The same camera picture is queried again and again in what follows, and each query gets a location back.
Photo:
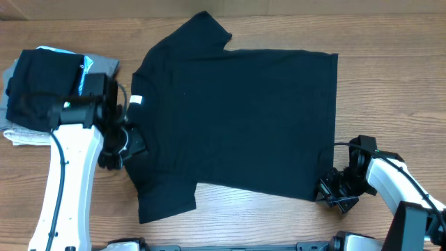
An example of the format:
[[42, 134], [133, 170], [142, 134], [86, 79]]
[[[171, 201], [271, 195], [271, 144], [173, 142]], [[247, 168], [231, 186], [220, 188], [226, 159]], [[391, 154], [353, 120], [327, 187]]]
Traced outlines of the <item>black t-shirt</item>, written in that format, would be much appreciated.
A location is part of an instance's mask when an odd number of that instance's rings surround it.
[[140, 223], [194, 210], [198, 183], [314, 201], [332, 167], [338, 56], [228, 51], [230, 39], [198, 13], [132, 76], [128, 118], [146, 150], [125, 168]]

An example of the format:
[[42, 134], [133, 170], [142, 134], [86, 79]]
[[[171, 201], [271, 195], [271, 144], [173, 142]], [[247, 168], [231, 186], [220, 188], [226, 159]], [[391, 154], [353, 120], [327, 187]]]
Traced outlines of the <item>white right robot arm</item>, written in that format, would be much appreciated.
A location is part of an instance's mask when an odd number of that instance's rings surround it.
[[422, 250], [429, 241], [445, 249], [445, 205], [434, 199], [408, 172], [396, 153], [355, 147], [344, 170], [331, 169], [318, 191], [328, 206], [348, 212], [368, 193], [380, 195], [393, 215], [384, 241], [338, 232], [326, 250]]

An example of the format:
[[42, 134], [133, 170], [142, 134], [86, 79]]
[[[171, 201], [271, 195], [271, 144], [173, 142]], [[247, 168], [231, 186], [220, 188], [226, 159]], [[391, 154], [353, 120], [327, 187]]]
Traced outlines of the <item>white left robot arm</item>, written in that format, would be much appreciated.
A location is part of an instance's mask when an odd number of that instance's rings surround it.
[[29, 250], [94, 250], [90, 209], [95, 168], [118, 169], [134, 144], [115, 95], [69, 96], [49, 110], [50, 164]]

